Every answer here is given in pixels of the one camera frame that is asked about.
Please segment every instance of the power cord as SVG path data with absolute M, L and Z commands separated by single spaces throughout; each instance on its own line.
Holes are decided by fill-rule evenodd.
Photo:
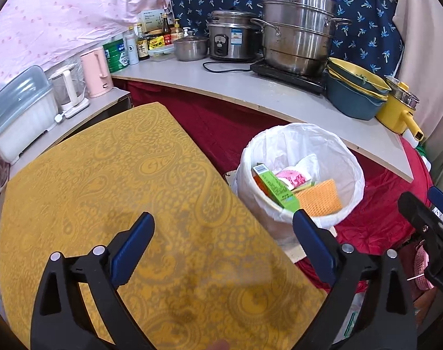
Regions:
M 227 72 L 249 72 L 250 69 L 226 69 L 226 70 L 221 70 L 221 71 L 215 71 L 213 69 L 209 69 L 206 64 L 236 64 L 236 63 L 230 63 L 230 62 L 205 62 L 202 63 L 202 67 L 204 67 L 204 69 L 208 72 L 213 72 L 214 74 L 225 74 Z

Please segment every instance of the white countertop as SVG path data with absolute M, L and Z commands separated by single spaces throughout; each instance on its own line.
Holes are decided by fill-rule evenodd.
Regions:
M 289 122 L 307 122 L 338 135 L 352 150 L 412 182 L 400 136 L 376 119 L 362 121 L 339 112 L 323 96 L 292 85 L 257 76 L 254 72 L 211 73 L 202 68 L 202 59 L 179 62 L 145 60 L 113 73 L 114 78 L 165 85 L 219 98 Z M 249 64 L 210 65 L 213 70 L 249 69 Z

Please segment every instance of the green canister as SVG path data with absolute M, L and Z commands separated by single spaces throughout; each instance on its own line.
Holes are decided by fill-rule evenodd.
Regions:
M 103 45 L 110 72 L 119 71 L 129 64 L 126 46 L 122 39 Z

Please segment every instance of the yellow bowl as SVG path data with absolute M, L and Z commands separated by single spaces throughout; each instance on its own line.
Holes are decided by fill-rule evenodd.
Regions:
M 360 87 L 359 85 L 356 85 L 354 83 L 352 83 L 351 81 L 349 81 L 348 79 L 345 79 L 343 76 L 341 76 L 340 74 L 336 73 L 335 71 L 333 71 L 332 69 L 330 69 L 329 67 L 327 67 L 327 71 L 330 75 L 332 75 L 335 79 L 338 79 L 342 82 L 344 82 L 345 84 L 349 85 L 351 88 L 354 88 L 355 90 L 357 90 L 358 92 L 361 92 L 365 95 L 371 96 L 371 97 L 375 97 L 378 98 L 379 100 L 383 100 L 383 101 L 387 101 L 388 98 L 387 96 L 384 96 L 382 94 L 378 94 L 369 90 L 366 90 L 363 87 Z
M 373 85 L 375 88 L 377 88 L 377 90 L 381 91 L 382 93 L 384 92 L 389 92 L 391 90 L 391 88 L 388 86 L 387 83 L 385 83 L 385 81 L 377 76 L 376 74 L 367 71 L 366 69 L 359 67 L 358 65 L 354 64 L 354 63 L 350 63 L 350 62 L 346 62 L 345 60 L 342 59 L 337 59 L 337 58 L 328 58 L 328 61 L 331 62 L 333 65 L 335 65 L 335 67 L 338 67 L 339 69 L 342 69 L 345 73 L 350 74 L 351 76 L 351 82 L 354 82 L 353 77 L 356 79 L 359 79 L 361 81 L 370 83 L 371 85 Z M 340 75 L 344 78 L 347 78 L 345 75 L 346 74 L 341 74 Z

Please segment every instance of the white storage box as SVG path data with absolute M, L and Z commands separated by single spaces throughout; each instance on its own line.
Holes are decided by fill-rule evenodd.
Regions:
M 32 66 L 0 91 L 0 157 L 11 164 L 43 132 L 54 127 L 58 106 L 39 66 Z

